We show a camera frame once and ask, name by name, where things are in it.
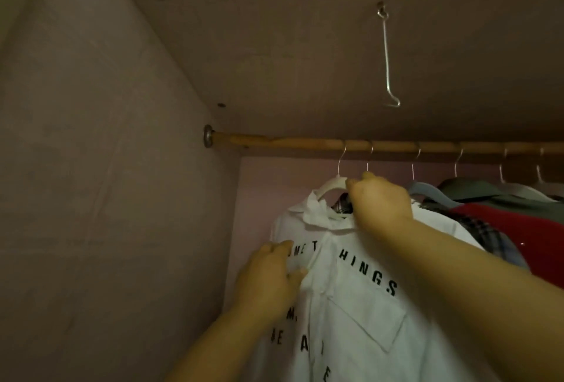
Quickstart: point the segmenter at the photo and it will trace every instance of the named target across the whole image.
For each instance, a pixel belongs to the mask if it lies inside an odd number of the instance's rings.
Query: long wire hook
[[[388,103],[386,106],[390,107],[400,107],[402,102],[391,92],[390,88],[390,57],[388,56],[387,49],[387,31],[386,31],[386,21],[390,15],[386,11],[386,7],[383,2],[378,3],[378,16],[382,19],[382,29],[384,30],[384,57],[386,58],[386,87],[388,94],[395,101],[395,103]]]
[[[337,177],[341,177],[341,159],[343,159],[343,156],[345,156],[345,152],[347,151],[347,140],[343,140],[343,143],[345,144],[345,150],[343,150],[341,158],[339,158],[339,162],[337,163]]]
[[[374,152],[374,142],[372,140],[368,140],[368,142],[370,142],[371,148],[370,148],[370,156],[368,157],[368,160],[366,161],[366,171],[368,171],[368,163],[372,159],[372,152]]]
[[[542,146],[540,147],[539,156],[540,156],[540,159],[544,158],[544,148]],[[539,180],[539,183],[544,183],[543,177],[540,174],[540,161],[536,165],[536,176]]]
[[[419,152],[417,152],[417,156],[415,157],[415,159],[411,163],[411,178],[412,178],[413,181],[415,181],[415,161],[417,161],[418,158],[419,158],[419,155],[421,155],[421,146],[419,145],[418,142],[415,142],[415,144],[419,148]]]
[[[458,172],[456,171],[456,166],[458,165],[458,161],[460,161],[460,158],[462,158],[463,153],[464,153],[464,148],[462,147],[462,145],[460,145],[459,157],[456,158],[456,161],[455,161],[455,177],[458,177]]]
[[[503,163],[507,159],[507,148],[503,148],[503,160],[499,163],[499,181],[504,184],[505,179],[503,178]]]

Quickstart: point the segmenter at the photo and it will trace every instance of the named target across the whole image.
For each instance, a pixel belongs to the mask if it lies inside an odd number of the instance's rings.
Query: hanger hook
[[[507,159],[507,147],[503,148],[503,160],[499,163],[499,181],[503,184],[505,179],[503,178],[503,163]]]
[[[462,144],[460,145],[460,153],[459,153],[459,157],[456,158],[455,161],[455,177],[458,177],[458,172],[456,171],[456,168],[458,166],[458,162],[460,161],[460,158],[462,158],[462,154],[464,153],[464,148],[462,147]]]
[[[367,140],[367,142],[370,143],[370,156],[368,157],[368,160],[366,161],[366,171],[369,171],[368,170],[368,163],[372,159],[372,152],[374,152],[374,142],[372,140]]]
[[[542,146],[540,147],[539,156],[541,160],[544,158],[544,148]],[[539,180],[539,183],[544,183],[543,177],[540,173],[540,161],[536,165],[536,176]]]
[[[417,152],[417,156],[411,163],[411,178],[413,181],[415,181],[415,161],[417,161],[419,159],[419,155],[421,155],[421,145],[419,142],[415,142],[415,145],[419,148],[419,152]]]
[[[386,6],[384,2],[378,2],[378,16],[382,19],[382,30],[384,31],[384,57],[386,59],[386,88],[388,94],[394,103],[388,103],[386,106],[389,107],[400,107],[402,102],[391,92],[390,88],[390,57],[388,56],[388,49],[387,49],[387,30],[386,30],[386,21],[390,18],[390,15],[386,11]]]
[[[337,163],[337,177],[341,177],[341,159],[343,159],[343,156],[345,156],[345,152],[347,151],[347,140],[343,140],[343,143],[345,144],[345,150],[343,150],[341,158],[339,158],[339,162]]]

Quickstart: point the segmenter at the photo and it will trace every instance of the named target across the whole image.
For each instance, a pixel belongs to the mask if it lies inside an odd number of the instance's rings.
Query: wooden rod
[[[227,134],[214,131],[211,133],[214,144],[231,143],[245,147],[271,147],[304,150],[343,150],[345,143],[347,152],[370,152],[374,146],[374,153],[416,153],[421,148],[423,154],[459,154],[464,155],[564,155],[564,142],[394,142],[369,140],[340,140],[333,138],[297,138],[297,137],[266,137],[247,136],[244,134]]]

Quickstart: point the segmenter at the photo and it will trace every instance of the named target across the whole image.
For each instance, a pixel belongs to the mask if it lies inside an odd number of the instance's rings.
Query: red garment
[[[564,288],[564,225],[481,204],[464,204],[450,211],[481,219],[509,236],[533,274]]]

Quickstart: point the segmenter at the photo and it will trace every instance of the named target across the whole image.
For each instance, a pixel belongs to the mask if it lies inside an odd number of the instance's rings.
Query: person
[[[414,220],[405,189],[384,178],[364,173],[360,181],[348,179],[347,188],[357,224],[446,300],[500,378],[564,380],[564,291]],[[167,382],[236,380],[259,338],[296,300],[307,274],[286,273],[291,247],[291,241],[267,243],[253,253],[237,279],[233,306]]]

